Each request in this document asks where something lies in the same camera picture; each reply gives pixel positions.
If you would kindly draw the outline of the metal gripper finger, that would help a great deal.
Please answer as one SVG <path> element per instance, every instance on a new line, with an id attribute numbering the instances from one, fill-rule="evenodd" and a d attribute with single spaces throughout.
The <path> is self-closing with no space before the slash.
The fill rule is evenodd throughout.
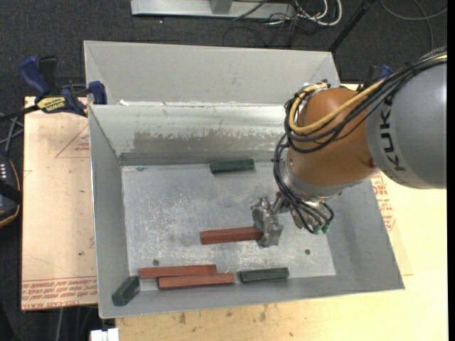
<path id="1" fill-rule="evenodd" d="M 279 245 L 279 239 L 282 235 L 284 230 L 284 226 L 282 224 L 272 224 L 266 223 L 262 225 L 261 233 L 262 237 L 257 240 L 257 244 L 260 247 L 272 247 Z"/>
<path id="2" fill-rule="evenodd" d="M 256 229 L 271 229 L 276 218 L 268 197 L 260 197 L 251 207 L 253 225 Z"/>

